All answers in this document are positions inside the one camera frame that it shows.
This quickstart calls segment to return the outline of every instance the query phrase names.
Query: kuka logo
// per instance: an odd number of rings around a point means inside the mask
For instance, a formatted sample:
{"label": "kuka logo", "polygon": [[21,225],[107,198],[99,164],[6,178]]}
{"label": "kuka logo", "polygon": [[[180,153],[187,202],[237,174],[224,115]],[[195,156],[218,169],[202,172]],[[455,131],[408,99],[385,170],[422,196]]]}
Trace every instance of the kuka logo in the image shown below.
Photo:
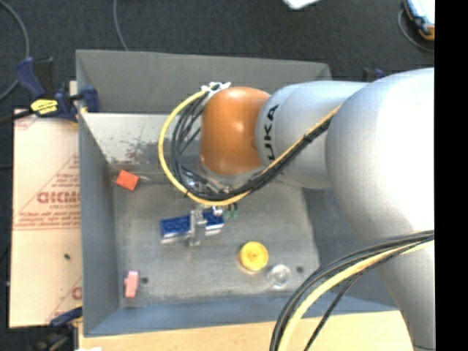
{"label": "kuka logo", "polygon": [[270,133],[271,133],[271,128],[273,127],[273,118],[274,118],[276,109],[278,107],[279,107],[279,104],[270,108],[270,110],[268,111],[268,115],[267,115],[270,122],[263,126],[263,131],[265,132],[265,135],[263,136],[263,146],[270,151],[270,154],[268,155],[268,160],[270,161],[275,160],[275,153],[273,152],[273,146],[270,143],[271,142]]}

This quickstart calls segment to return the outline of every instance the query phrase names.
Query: yellow cap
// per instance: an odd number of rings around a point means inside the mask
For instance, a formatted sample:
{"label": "yellow cap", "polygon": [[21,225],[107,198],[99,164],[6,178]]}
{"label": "yellow cap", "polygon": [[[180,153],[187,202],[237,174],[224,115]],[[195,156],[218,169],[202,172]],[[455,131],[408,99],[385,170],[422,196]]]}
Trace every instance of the yellow cap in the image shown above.
{"label": "yellow cap", "polygon": [[259,271],[268,263],[268,250],[259,242],[247,242],[239,252],[239,260],[246,269]]}

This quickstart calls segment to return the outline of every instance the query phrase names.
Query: blue object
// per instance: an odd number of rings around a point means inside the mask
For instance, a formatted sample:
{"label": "blue object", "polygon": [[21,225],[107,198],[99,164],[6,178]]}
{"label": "blue object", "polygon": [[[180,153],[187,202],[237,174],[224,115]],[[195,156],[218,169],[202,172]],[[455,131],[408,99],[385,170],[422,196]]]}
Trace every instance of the blue object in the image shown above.
{"label": "blue object", "polygon": [[16,78],[22,87],[31,93],[33,101],[45,95],[45,88],[34,71],[34,60],[32,57],[26,57],[16,66]]}
{"label": "blue object", "polygon": [[74,103],[77,99],[84,99],[88,112],[99,111],[99,97],[97,91],[92,86],[84,86],[78,95],[70,96],[64,89],[59,88],[55,93],[47,91],[41,80],[34,70],[34,60],[32,57],[27,57],[16,66],[16,76],[18,82],[31,93],[32,102],[35,100],[46,98],[57,101],[57,108],[53,111],[42,113],[39,111],[36,114],[39,117],[57,117],[65,118],[70,121],[78,122],[77,120],[77,107]]}
{"label": "blue object", "polygon": [[[222,216],[215,216],[211,211],[204,211],[206,230],[218,229],[224,224]],[[162,219],[160,222],[163,239],[183,237],[190,234],[190,215]]]}
{"label": "blue object", "polygon": [[71,311],[65,312],[58,317],[55,317],[50,321],[50,326],[52,328],[57,328],[59,326],[66,325],[68,322],[76,320],[79,317],[83,316],[83,307],[77,307]]}

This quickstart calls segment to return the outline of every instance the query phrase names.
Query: blue clamp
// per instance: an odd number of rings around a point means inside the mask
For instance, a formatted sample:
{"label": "blue clamp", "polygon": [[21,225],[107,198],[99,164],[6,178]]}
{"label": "blue clamp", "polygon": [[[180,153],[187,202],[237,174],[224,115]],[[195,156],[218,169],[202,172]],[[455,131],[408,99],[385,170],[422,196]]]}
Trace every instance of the blue clamp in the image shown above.
{"label": "blue clamp", "polygon": [[88,112],[99,112],[99,97],[92,86],[84,86],[77,95],[69,95],[64,88],[53,90],[51,75],[52,58],[34,62],[27,57],[16,66],[19,84],[31,94],[30,110],[39,117],[65,118],[78,122],[78,103]]}

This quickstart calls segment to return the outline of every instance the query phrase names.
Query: orange block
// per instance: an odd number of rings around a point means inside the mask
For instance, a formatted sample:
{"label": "orange block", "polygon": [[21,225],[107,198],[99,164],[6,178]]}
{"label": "orange block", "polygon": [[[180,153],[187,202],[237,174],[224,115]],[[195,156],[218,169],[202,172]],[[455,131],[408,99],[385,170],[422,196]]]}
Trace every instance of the orange block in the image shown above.
{"label": "orange block", "polygon": [[140,177],[138,177],[138,175],[131,174],[126,170],[121,170],[116,179],[116,184],[122,186],[125,189],[133,191],[137,186],[139,179]]}

